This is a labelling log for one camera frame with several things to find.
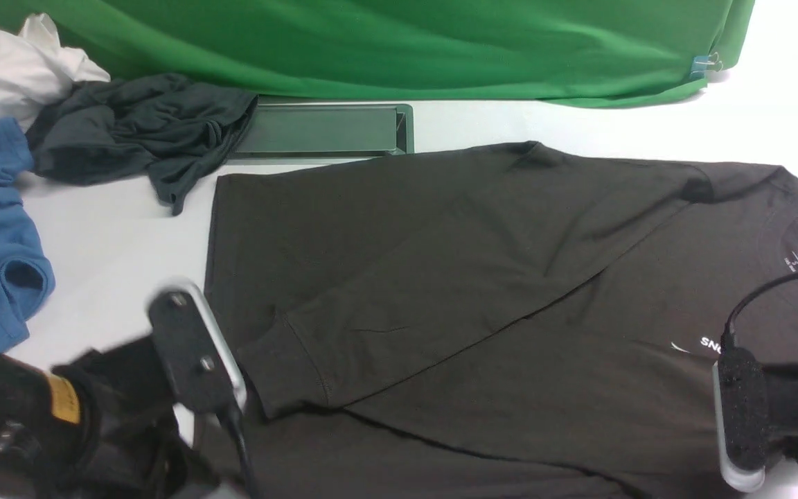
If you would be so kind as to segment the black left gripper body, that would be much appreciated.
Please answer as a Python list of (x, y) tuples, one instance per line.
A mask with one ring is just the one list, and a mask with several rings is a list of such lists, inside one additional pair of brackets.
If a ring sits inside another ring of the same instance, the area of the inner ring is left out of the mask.
[(53, 373), (80, 402), (75, 457), (57, 498), (210, 498), (222, 479), (184, 442), (152, 339), (91, 350)]

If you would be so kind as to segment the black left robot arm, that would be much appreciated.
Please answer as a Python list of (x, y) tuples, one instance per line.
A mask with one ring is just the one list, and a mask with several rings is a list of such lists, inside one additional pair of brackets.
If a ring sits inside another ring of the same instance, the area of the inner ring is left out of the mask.
[(212, 498), (149, 338), (42, 371), (0, 353), (0, 498)]

